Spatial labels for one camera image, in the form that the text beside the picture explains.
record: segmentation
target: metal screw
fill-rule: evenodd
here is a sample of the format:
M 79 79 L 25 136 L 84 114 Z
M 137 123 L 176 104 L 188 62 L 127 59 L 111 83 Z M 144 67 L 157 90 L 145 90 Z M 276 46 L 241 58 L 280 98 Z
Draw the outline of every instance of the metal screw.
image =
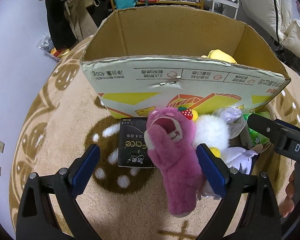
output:
M 261 177 L 263 177 L 265 179 L 268 178 L 268 174 L 266 172 L 264 172 L 264 171 L 261 172 L 260 175 L 261 175 Z
M 59 170 L 59 174 L 61 174 L 61 175 L 66 174 L 67 171 L 68 171 L 67 168 L 61 168 L 61 169 Z
M 35 172 L 33 172 L 33 173 L 31 173 L 31 174 L 29 175 L 29 178 L 34 179 L 35 176 L 37 176 L 37 174 L 36 174 Z
M 232 174 L 237 174 L 238 173 L 238 170 L 235 168 L 235 167 L 231 167 L 229 169 L 229 171 L 232 173 Z

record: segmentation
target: brown patterned blanket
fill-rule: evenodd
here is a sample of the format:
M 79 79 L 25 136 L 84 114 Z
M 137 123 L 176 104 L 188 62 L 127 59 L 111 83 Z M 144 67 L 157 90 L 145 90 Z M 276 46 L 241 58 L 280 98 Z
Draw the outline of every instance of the brown patterned blanket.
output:
M 32 171 L 40 176 L 54 174 L 81 156 L 90 143 L 97 143 L 102 152 L 101 160 L 77 202 L 102 239 L 195 239 L 218 201 L 204 198 L 189 216 L 175 218 L 168 213 L 159 170 L 116 165 L 119 120 L 103 107 L 79 67 L 90 40 L 88 37 L 80 42 L 58 63 L 26 116 L 10 177 L 13 226 L 16 226 L 23 187 Z M 300 127 L 300 77 L 286 68 L 292 81 L 266 108 L 272 118 L 278 117 Z M 281 204 L 292 170 L 290 159 L 268 149 L 261 154 L 253 172 L 268 172 Z M 245 198 L 242 196 L 228 234 L 235 230 Z M 62 230 L 71 234 L 54 196 L 52 203 Z

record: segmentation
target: black tissue package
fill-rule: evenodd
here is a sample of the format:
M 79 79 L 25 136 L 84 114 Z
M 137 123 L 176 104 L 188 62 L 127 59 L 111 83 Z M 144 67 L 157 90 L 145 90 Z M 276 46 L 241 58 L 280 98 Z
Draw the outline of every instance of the black tissue package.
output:
M 154 168 L 147 154 L 144 133 L 147 118 L 122 118 L 119 132 L 118 166 L 129 168 Z

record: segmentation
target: human hand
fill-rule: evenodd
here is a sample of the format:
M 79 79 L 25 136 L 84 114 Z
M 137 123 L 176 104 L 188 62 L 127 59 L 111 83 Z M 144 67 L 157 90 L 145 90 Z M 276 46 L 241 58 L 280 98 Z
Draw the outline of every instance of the human hand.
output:
M 295 188 L 294 188 L 294 171 L 291 173 L 290 177 L 289 177 L 289 184 L 286 187 L 286 198 L 283 202 L 283 206 L 282 206 L 282 216 L 285 218 L 289 215 L 289 213 L 291 213 L 294 209 L 294 202 L 292 200 L 292 197 L 294 195 L 295 192 Z

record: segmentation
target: pink plush bear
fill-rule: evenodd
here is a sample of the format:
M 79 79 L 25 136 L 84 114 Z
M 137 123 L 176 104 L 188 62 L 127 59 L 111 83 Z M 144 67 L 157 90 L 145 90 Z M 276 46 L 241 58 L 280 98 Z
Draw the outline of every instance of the pink plush bear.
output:
M 150 112 L 146 128 L 148 155 L 162 173 L 169 212 L 187 216 L 196 207 L 196 193 L 204 181 L 191 146 L 195 124 L 177 108 L 167 107 Z

